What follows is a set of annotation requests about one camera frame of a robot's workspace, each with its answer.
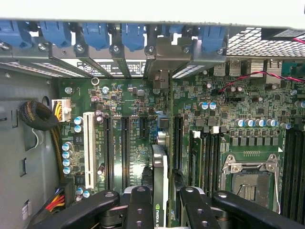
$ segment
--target punched metal grille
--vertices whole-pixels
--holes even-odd
[[[305,57],[305,45],[291,41],[261,40],[261,28],[248,27],[230,38],[227,56]]]

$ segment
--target green circuit board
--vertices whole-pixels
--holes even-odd
[[[170,90],[173,91],[173,116],[176,123],[173,125],[173,168],[183,173],[185,184],[201,187],[208,195],[215,190],[225,189],[236,191],[244,185],[245,198],[252,200],[253,192],[267,185],[264,193],[268,201],[261,205],[276,211],[275,183],[279,193],[283,177],[283,163],[285,150],[285,130],[281,123],[291,123],[293,117],[305,115],[305,111],[296,108],[294,103],[302,99],[305,87],[302,84],[282,82],[276,90],[266,90],[265,84],[253,79],[238,81],[235,87],[241,87],[240,92],[218,91],[234,77],[199,76],[189,79],[174,80]],[[107,86],[109,92],[102,93],[102,88]],[[65,88],[71,87],[72,94],[66,94]],[[143,90],[137,94],[132,88]],[[73,119],[82,116],[84,112],[94,112],[97,104],[103,105],[104,117],[109,117],[112,122],[113,143],[113,187],[105,186],[105,177],[97,176],[97,186],[94,192],[113,188],[120,194],[127,186],[141,185],[142,172],[145,166],[152,164],[151,144],[157,140],[158,111],[163,111],[170,118],[169,92],[153,92],[153,82],[149,80],[100,80],[93,86],[90,79],[62,79],[60,80],[60,98],[70,99],[72,119],[63,123],[63,142],[74,141]],[[297,95],[290,91],[296,89]],[[91,102],[91,97],[99,98],[97,103]],[[215,103],[215,109],[203,109],[202,103]],[[128,117],[128,149],[129,165],[123,167],[122,149],[123,119]],[[238,127],[236,119],[274,119],[275,127]],[[141,121],[145,120],[147,128],[143,137]],[[219,126],[219,134],[211,134],[213,126]],[[193,139],[192,131],[201,131],[201,140]],[[96,160],[97,167],[105,163],[104,124],[96,124]],[[227,175],[222,178],[222,169],[229,155],[233,155],[237,162],[265,162],[271,154],[276,155],[279,164],[278,182],[267,171],[248,171]],[[73,146],[73,172],[69,176],[84,172],[83,146]],[[126,169],[129,170],[127,183],[123,182]]]

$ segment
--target ventilation grille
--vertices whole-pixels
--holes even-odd
[[[261,28],[247,28],[229,40],[227,56],[305,57],[305,44],[261,40]]]
[[[61,67],[56,66],[56,65],[51,64],[51,63],[33,63],[33,64],[36,64],[38,66],[41,66],[41,67],[44,67],[44,68],[48,68],[48,69],[51,69],[51,70],[58,71],[60,73],[65,73],[65,74],[73,76],[73,77],[84,77],[83,75],[74,73],[72,71],[69,71],[67,69],[61,68]]]
[[[17,62],[0,62],[0,63],[4,64],[4,65],[7,65],[7,66],[10,66],[10,67],[20,68],[20,69],[24,69],[24,70],[27,70],[27,71],[48,75],[48,76],[63,77],[60,74],[54,74],[54,73],[46,72],[46,71],[43,71],[43,70],[40,70],[40,69],[31,68],[31,67],[28,67],[28,66],[21,65]]]

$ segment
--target capacitor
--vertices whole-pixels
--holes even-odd
[[[268,126],[275,127],[275,126],[276,126],[276,120],[269,118],[269,119],[267,120],[266,124],[267,124]]]
[[[75,192],[77,195],[82,195],[84,193],[85,189],[86,189],[85,186],[79,185]]]
[[[246,126],[253,127],[254,126],[254,121],[252,119],[246,119],[244,124]]]
[[[83,126],[82,126],[82,125],[76,125],[76,126],[74,127],[74,132],[76,132],[76,133],[81,133],[81,132],[83,132]]]
[[[262,97],[254,97],[252,99],[252,103],[258,103],[258,102],[262,102],[264,99]]]
[[[97,175],[102,175],[105,171],[105,166],[103,164],[97,169]]]
[[[65,142],[64,144],[62,144],[61,148],[63,151],[68,151],[72,148],[72,144],[71,142]]]
[[[74,124],[76,124],[76,125],[81,125],[81,124],[83,124],[83,118],[82,117],[80,117],[80,116],[78,116],[78,117],[76,117],[74,120]]]
[[[64,152],[62,153],[62,158],[64,158],[64,159],[68,159],[68,158],[71,157],[71,156],[72,156],[72,151],[71,151],[71,150],[64,151]]]
[[[68,167],[63,168],[63,173],[66,175],[68,175],[72,171],[73,171],[73,166],[68,166]]]
[[[97,123],[102,124],[104,122],[104,119],[101,116],[97,116],[96,121],[97,121]]]
[[[237,92],[242,92],[243,88],[242,87],[237,87]]]
[[[292,95],[292,96],[297,95],[297,90],[296,89],[291,90],[290,95]]]
[[[84,190],[84,193],[82,194],[83,197],[88,198],[89,196],[91,196],[92,191],[91,189],[86,189]]]
[[[296,101],[295,106],[298,108],[305,108],[305,101]]]
[[[212,85],[210,83],[207,83],[206,85],[203,86],[204,89],[210,89],[212,88]]]
[[[289,130],[291,128],[290,123],[281,123],[280,125],[283,129]]]
[[[68,167],[69,165],[72,164],[72,159],[71,158],[64,159],[62,161],[62,164],[63,164],[63,166]]]
[[[97,103],[100,99],[97,96],[92,96],[90,98],[91,103]]]
[[[203,110],[206,110],[206,109],[208,109],[209,108],[209,104],[208,103],[206,103],[206,102],[201,102],[201,103],[199,103],[199,106],[201,107],[201,109],[203,109]]]
[[[82,195],[76,196],[76,198],[75,198],[76,202],[80,202],[81,200],[82,200]]]
[[[239,126],[239,127],[243,127],[244,126],[244,121],[243,119],[236,119],[235,120],[235,125]]]
[[[275,84],[269,84],[265,87],[266,91],[273,91],[277,88],[277,86]]]
[[[226,89],[226,91],[227,92],[236,92],[236,87],[228,87],[227,89]]]
[[[94,112],[94,114],[95,114],[95,116],[103,116],[103,112],[100,111],[100,110],[96,110],[96,111]]]
[[[215,110],[216,109],[216,103],[214,103],[214,102],[209,103],[209,107],[210,107],[211,110]]]
[[[266,125],[266,121],[264,119],[256,119],[255,125],[260,126],[260,127],[264,127]]]

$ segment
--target yellow wire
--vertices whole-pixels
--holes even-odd
[[[54,200],[52,200],[51,203],[54,203],[58,199],[58,197],[59,197],[59,194],[54,198]]]
[[[53,207],[53,208],[50,210],[50,212],[52,212],[52,211],[54,210],[54,208],[56,208],[56,207],[61,207],[61,206],[64,206],[64,205],[65,205],[65,203],[58,204],[58,205],[56,205],[55,207]]]

